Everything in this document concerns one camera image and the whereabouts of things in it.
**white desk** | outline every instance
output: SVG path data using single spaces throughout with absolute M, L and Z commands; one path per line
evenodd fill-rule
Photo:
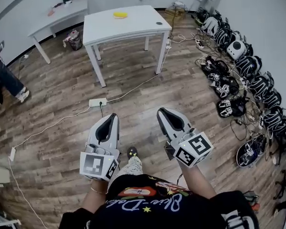
M 128 13 L 128 17 L 125 19 L 115 19 L 113 17 L 114 12 L 126 12 Z M 106 83 L 96 61 L 96 58 L 98 60 L 101 59 L 98 44 L 129 38 L 146 37 L 145 50 L 148 50 L 149 37 L 162 34 L 159 61 L 155 70 L 156 74 L 159 74 L 166 40 L 171 28 L 165 19 L 149 5 L 119 8 L 86 15 L 84 20 L 83 45 L 86 47 L 101 86 L 105 87 Z
M 88 1 L 87 0 L 73 0 L 71 4 L 67 7 L 61 5 L 54 9 L 54 13 L 51 16 L 48 16 L 48 12 L 45 11 L 40 15 L 40 20 L 36 22 L 35 26 L 31 29 L 28 37 L 31 37 L 38 51 L 41 53 L 43 58 L 47 63 L 51 63 L 51 60 L 45 53 L 45 51 L 40 46 L 39 42 L 35 38 L 35 34 L 45 28 L 50 28 L 53 37 L 56 37 L 55 32 L 52 29 L 52 26 L 70 19 L 72 17 L 78 16 L 80 14 L 88 14 Z

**wooden floor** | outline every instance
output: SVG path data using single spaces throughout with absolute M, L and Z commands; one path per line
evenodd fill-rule
M 179 40 L 178 34 L 190 38 L 190 32 L 195 32 L 196 27 L 190 17 L 179 22 L 175 25 L 174 40 Z M 64 48 L 65 36 L 65 33 L 58 35 L 42 44 L 51 64 L 47 64 L 35 49 L 21 67 L 20 80 L 31 92 L 25 103 L 20 104 L 4 90 L 4 103 L 0 105 L 0 166 L 9 167 L 8 155 L 13 146 L 60 118 L 86 109 L 89 99 L 119 97 L 154 76 L 160 37 L 151 38 L 146 52 L 143 38 L 102 45 L 101 70 L 107 87 L 101 88 L 86 50 L 81 48 L 74 52 Z M 266 162 L 264 157 L 251 169 L 236 166 L 235 154 L 243 142 L 232 133 L 230 119 L 217 115 L 218 98 L 194 64 L 203 55 L 194 41 L 172 43 L 159 77 L 103 108 L 104 115 L 114 112 L 120 119 L 121 165 L 126 164 L 126 149 L 135 146 L 145 173 L 177 181 L 181 170 L 164 152 L 165 137 L 156 118 L 162 106 L 176 109 L 204 131 L 215 147 L 211 157 L 200 165 L 215 190 L 254 190 L 260 195 L 261 209 L 257 215 L 260 228 L 280 229 L 286 212 L 273 218 L 275 201 L 272 198 L 278 191 L 275 181 L 282 179 L 280 171 L 286 169 L 286 157 L 279 167 L 274 166 L 271 159 Z M 10 68 L 18 76 L 18 62 Z M 90 109 L 17 148 L 12 163 L 14 174 L 26 198 L 49 229 L 58 228 L 62 214 L 76 210 L 89 191 L 90 181 L 79 175 L 79 158 L 90 127 L 100 118 L 99 108 Z M 233 127 L 240 137 L 244 136 L 242 127 Z M 24 228 L 43 228 L 14 180 L 0 188 L 0 203 L 8 214 L 20 219 Z

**black t-shirt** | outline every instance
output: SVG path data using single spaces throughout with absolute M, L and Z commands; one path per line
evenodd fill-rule
M 60 229 L 182 228 L 225 229 L 227 220 L 257 229 L 258 221 L 240 191 L 206 199 L 149 175 L 122 175 L 112 183 L 106 203 L 94 213 L 80 208 L 64 213 Z

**table leg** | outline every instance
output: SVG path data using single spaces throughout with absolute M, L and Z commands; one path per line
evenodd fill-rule
M 156 74 L 159 74 L 161 72 L 167 38 L 168 38 L 168 31 L 164 32 L 162 36 L 162 44 L 161 44 L 161 49 L 160 49 L 159 61 L 158 61 L 158 65 L 155 71 Z
M 145 37 L 145 48 L 144 48 L 145 51 L 148 50 L 148 43 L 149 43 L 149 36 Z
M 97 60 L 101 60 L 101 55 L 100 55 L 100 51 L 99 51 L 98 45 L 93 45 L 93 48 L 94 48 Z
M 49 59 L 48 55 L 45 53 L 45 51 L 42 49 L 42 47 L 40 46 L 39 42 L 36 40 L 36 38 L 34 36 L 32 36 L 33 42 L 35 44 L 35 46 L 37 47 L 38 51 L 40 52 L 40 54 L 43 56 L 43 58 L 45 59 L 45 61 L 49 64 L 51 63 L 51 60 Z
M 89 55 L 89 58 L 90 58 L 90 61 L 91 61 L 91 63 L 92 63 L 92 66 L 93 66 L 93 68 L 94 68 L 94 71 L 95 71 L 95 73 L 96 73 L 96 75 L 97 75 L 97 78 L 99 79 L 99 81 L 100 81 L 100 83 L 101 83 L 101 86 L 102 86 L 102 87 L 105 87 L 105 86 L 106 86 L 106 83 L 105 83 L 105 81 L 104 81 L 104 79 L 103 79 L 103 76 L 102 76 L 100 67 L 99 67 L 99 65 L 98 65 L 98 63 L 97 63 L 97 61 L 96 61 L 94 52 L 93 52 L 93 50 L 92 50 L 92 46 L 87 45 L 87 46 L 85 46 L 85 48 L 86 48 L 86 51 L 87 51 L 87 53 L 88 53 L 88 55 Z
M 56 34 L 55 34 L 54 30 L 53 30 L 53 27 L 50 27 L 50 31 L 51 31 L 53 37 L 55 38 L 55 37 L 56 37 Z

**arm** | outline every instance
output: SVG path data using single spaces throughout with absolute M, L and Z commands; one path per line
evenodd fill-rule
M 208 199 L 216 196 L 214 188 L 205 179 L 198 166 L 188 168 L 181 162 L 179 162 L 179 165 L 185 178 L 186 184 L 192 192 Z
M 95 191 L 90 189 L 82 203 L 82 208 L 91 213 L 95 213 L 97 209 L 106 201 L 107 187 L 108 182 L 93 180 L 91 183 L 91 188 L 93 188 Z

